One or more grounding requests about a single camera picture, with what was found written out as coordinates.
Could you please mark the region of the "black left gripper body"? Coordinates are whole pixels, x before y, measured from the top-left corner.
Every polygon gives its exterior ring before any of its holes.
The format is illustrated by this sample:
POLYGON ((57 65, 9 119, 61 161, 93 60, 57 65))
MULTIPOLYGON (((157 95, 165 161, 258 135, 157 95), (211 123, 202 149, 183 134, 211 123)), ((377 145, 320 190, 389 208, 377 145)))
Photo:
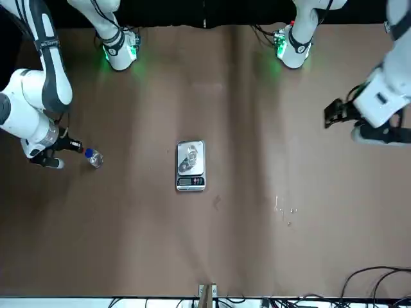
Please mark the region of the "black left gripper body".
POLYGON ((353 121, 355 124, 365 124, 367 120, 355 107, 353 100, 345 103, 345 120, 353 121))

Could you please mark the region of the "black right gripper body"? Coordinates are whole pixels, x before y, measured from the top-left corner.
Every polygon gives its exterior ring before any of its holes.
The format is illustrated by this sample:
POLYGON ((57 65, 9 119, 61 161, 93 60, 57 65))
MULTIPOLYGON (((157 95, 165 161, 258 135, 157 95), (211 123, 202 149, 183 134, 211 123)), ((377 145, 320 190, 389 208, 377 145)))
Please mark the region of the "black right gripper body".
POLYGON ((71 138, 68 134, 61 135, 55 142, 55 151, 72 150, 71 138))

